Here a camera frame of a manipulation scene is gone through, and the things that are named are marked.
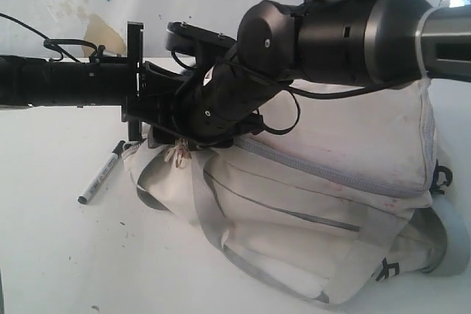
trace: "marker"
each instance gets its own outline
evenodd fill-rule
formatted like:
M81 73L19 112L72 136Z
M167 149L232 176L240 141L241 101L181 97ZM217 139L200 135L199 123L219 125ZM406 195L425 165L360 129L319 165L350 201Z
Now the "marker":
M119 141L118 145L116 145L111 155L108 157L105 165L96 173L95 178L92 179L89 186L83 191L82 195L79 196L78 202L80 204L87 204L93 195L95 195L96 191L98 190L99 186L105 179L105 177L110 173L113 169L116 161L118 161L119 155L123 150L124 141Z

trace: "white fabric bag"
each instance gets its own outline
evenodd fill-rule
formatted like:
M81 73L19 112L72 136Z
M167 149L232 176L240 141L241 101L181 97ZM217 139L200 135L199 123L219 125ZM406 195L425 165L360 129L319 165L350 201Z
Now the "white fabric bag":
M138 188L200 227L232 263L304 300L339 304L369 280L407 271L458 274L470 240L447 199L429 192L436 139L428 84L299 98L301 120L287 135L245 136L191 158L182 142L144 143L125 151L124 163ZM283 128L296 108L280 93L261 112Z

